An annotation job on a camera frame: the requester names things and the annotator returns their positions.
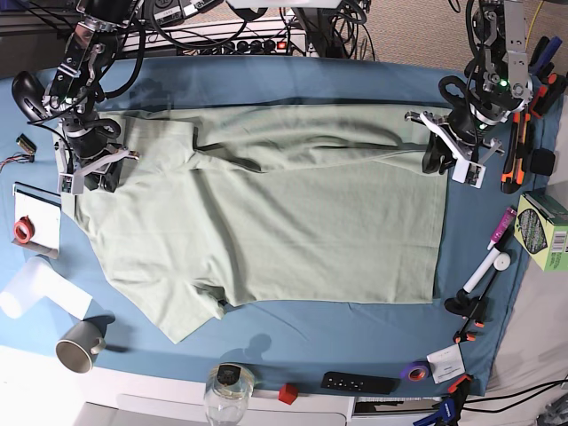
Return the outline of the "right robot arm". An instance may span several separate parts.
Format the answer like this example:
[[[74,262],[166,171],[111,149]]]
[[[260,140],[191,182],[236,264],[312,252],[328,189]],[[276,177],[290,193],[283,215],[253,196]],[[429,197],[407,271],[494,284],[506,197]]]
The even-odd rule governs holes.
[[[62,160],[58,190],[80,194],[119,185],[123,160],[136,155],[118,142],[120,125],[99,115],[109,99],[102,77],[114,64],[131,29],[139,29],[139,1],[79,1],[80,19],[67,41],[64,58],[43,96],[45,116],[59,121],[57,148]]]

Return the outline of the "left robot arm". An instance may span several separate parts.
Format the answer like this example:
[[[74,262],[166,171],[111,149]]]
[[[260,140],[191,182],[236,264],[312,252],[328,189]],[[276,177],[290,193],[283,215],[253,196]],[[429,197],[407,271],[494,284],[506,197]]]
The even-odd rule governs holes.
[[[430,132],[422,172],[452,172],[458,183],[481,187],[486,162],[503,154],[502,142],[488,132],[522,113],[533,98],[525,47],[525,11],[520,1],[469,1],[466,31],[472,60],[464,76],[438,83],[448,114],[408,112],[406,120]]]

